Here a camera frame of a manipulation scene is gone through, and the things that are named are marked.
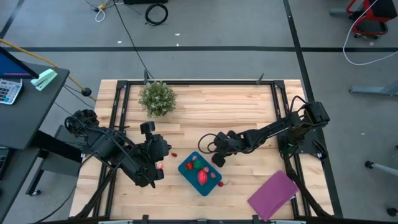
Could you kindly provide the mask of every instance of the blue plastic plate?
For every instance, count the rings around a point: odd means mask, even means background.
[[[185,169],[185,164],[188,162],[192,162],[192,157],[197,156],[199,160],[203,162],[203,164],[207,167],[209,167],[209,172],[207,173],[207,183],[205,183],[203,186],[201,186],[198,182],[198,173],[199,170],[186,170]],[[198,152],[193,152],[190,154],[179,166],[178,166],[178,171],[192,184],[192,186],[199,191],[199,193],[202,196],[207,196],[211,190],[213,190],[214,187],[218,185],[218,183],[221,181],[222,176],[219,172],[217,172],[216,169],[212,165],[210,165],[205,158],[203,158]],[[210,173],[216,174],[215,178],[210,177]]]

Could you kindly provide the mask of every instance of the green plant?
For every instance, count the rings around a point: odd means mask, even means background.
[[[151,118],[164,116],[175,109],[175,93],[162,82],[148,83],[138,101]]]

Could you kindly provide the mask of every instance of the desk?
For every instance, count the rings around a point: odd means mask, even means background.
[[[287,98],[303,96],[300,80],[284,80]],[[99,88],[95,111],[100,126],[109,126],[117,80],[103,80]],[[261,128],[276,120],[271,88],[265,85],[175,85],[177,108],[173,113],[155,121],[156,133],[172,145],[178,157],[167,156],[164,163],[165,178],[156,182],[156,188],[140,188],[123,174],[116,178],[111,219],[251,219],[254,210],[247,199],[275,172],[284,170],[279,156],[277,140],[271,138],[251,154],[238,154],[226,158],[226,164],[216,169],[223,175],[224,187],[216,187],[207,197],[202,197],[180,175],[177,166],[193,151],[206,133],[236,132]],[[127,136],[134,142],[144,141],[139,125],[148,120],[142,111],[139,92],[142,85],[133,85],[129,92],[125,126]],[[124,89],[119,99],[115,125],[121,118]],[[300,107],[295,102],[294,109]],[[208,161],[211,155],[203,155]],[[300,155],[306,186],[318,203],[333,213],[321,162],[310,156]],[[101,163],[88,161],[80,171],[70,215],[76,215],[90,199],[98,185]],[[100,211],[104,210],[106,197]],[[297,197],[300,214],[303,215],[301,196]],[[292,219],[292,207],[287,202],[272,218]]]
[[[25,64],[38,74],[50,68],[30,63]],[[44,90],[38,91],[30,84],[30,80],[23,80],[24,91],[20,93],[21,95],[18,96],[14,105],[0,105],[0,117],[2,118],[0,119],[0,127],[2,127],[0,145],[10,148],[12,153],[9,166],[0,181],[0,190],[2,191],[0,223],[4,220],[36,158],[43,153],[39,147],[31,147],[32,144],[49,151],[53,150],[49,149],[45,142],[55,143],[57,146],[61,144],[61,147],[54,147],[55,153],[73,160],[80,157],[80,153],[77,154],[78,151],[74,147],[68,148],[72,150],[69,155],[64,155],[62,153],[64,143],[59,143],[53,137],[38,131],[69,75],[68,70],[51,69],[55,70],[58,75]]]

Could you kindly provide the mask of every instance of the black floor stripe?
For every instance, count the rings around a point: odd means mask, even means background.
[[[18,52],[12,47],[5,47],[9,52]],[[133,52],[133,47],[23,47],[30,52]],[[242,52],[296,52],[296,47],[261,47],[261,46],[185,46],[185,47],[137,47],[140,52],[199,52],[199,51],[242,51]],[[341,47],[301,47],[301,52],[342,52]],[[348,47],[346,52],[376,53],[396,52],[398,47]]]
[[[307,94],[307,98],[309,101],[314,101],[313,91],[311,88],[310,78],[308,76],[307,67],[305,66],[304,56],[302,52],[302,48],[300,46],[299,37],[297,35],[297,30],[294,24],[292,11],[290,10],[289,0],[284,0],[284,6],[286,11],[287,20],[289,22],[290,32],[292,33],[294,47],[296,49],[296,55],[298,64],[300,66],[300,71],[303,78],[304,89]],[[325,139],[323,137],[323,131],[321,129],[317,130],[318,140],[325,145]],[[331,164],[329,158],[324,159],[322,162],[326,183],[329,190],[330,200],[333,207],[333,211],[335,216],[342,218],[343,212],[341,210],[340,200],[338,199],[336,184],[333,176],[333,172],[331,169]]]
[[[14,22],[15,17],[17,16],[19,9],[22,7],[22,4],[24,3],[25,0],[19,0],[17,3],[17,6],[14,8],[14,10],[11,13],[11,16],[8,18],[6,25],[2,28],[2,31],[0,32],[0,39],[3,39],[6,34],[8,29],[10,29],[10,26],[12,22]]]

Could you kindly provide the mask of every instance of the wooden tabletop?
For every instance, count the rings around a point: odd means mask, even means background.
[[[300,80],[284,80],[289,102],[295,95],[303,97]],[[100,126],[109,126],[117,80],[102,80],[95,111]],[[118,171],[113,198],[112,219],[251,219],[254,210],[247,199],[275,172],[284,171],[276,138],[270,138],[250,154],[238,154],[226,158],[222,168],[215,167],[223,176],[224,187],[215,187],[207,196],[201,196],[178,172],[177,167],[193,151],[198,140],[206,133],[238,132],[259,129],[276,121],[269,85],[174,85],[177,108],[163,118],[149,119],[137,102],[143,86],[133,86],[129,95],[126,126],[127,136],[136,143],[145,137],[139,125],[155,121],[156,132],[172,145],[178,157],[167,156],[163,161],[165,178],[155,182],[156,188],[137,187],[121,170]],[[124,90],[119,100],[116,125],[119,124]],[[294,109],[300,107],[296,102]],[[204,139],[207,146],[212,138]],[[211,155],[202,154],[210,161]],[[312,156],[300,155],[304,179],[308,190],[317,202],[333,213],[321,162]],[[80,171],[70,215],[76,215],[93,195],[98,185],[101,163],[90,159]],[[300,214],[302,200],[297,194]],[[101,212],[105,207],[102,201]],[[273,219],[293,218],[291,202],[286,202]]]

